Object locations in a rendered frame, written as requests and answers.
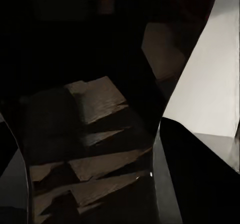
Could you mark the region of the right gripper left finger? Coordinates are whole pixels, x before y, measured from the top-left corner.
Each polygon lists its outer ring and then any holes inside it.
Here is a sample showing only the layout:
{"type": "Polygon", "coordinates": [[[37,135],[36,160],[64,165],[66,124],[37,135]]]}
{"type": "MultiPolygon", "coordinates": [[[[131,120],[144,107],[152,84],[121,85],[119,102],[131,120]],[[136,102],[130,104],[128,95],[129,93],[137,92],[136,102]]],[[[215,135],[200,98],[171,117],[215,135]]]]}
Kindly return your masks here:
{"type": "Polygon", "coordinates": [[[6,170],[18,148],[15,137],[6,122],[0,122],[0,177],[6,170]]]}

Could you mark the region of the bottle of coffee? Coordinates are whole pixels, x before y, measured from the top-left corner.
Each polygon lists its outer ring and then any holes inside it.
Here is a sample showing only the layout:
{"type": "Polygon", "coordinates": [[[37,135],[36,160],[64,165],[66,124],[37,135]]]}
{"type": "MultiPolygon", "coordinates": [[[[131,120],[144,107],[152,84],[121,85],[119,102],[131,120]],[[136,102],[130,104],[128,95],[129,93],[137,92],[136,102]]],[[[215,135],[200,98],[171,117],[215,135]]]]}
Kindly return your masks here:
{"type": "Polygon", "coordinates": [[[215,1],[0,0],[27,224],[161,224],[156,135],[215,1]]]}

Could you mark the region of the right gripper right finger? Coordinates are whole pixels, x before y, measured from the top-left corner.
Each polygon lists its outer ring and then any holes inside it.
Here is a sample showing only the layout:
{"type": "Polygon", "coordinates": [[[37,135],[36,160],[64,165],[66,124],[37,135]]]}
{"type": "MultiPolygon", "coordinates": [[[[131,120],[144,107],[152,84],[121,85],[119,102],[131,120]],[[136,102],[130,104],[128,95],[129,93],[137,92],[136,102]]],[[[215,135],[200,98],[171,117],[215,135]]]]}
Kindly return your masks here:
{"type": "Polygon", "coordinates": [[[240,174],[176,120],[159,135],[183,224],[240,224],[240,174]]]}

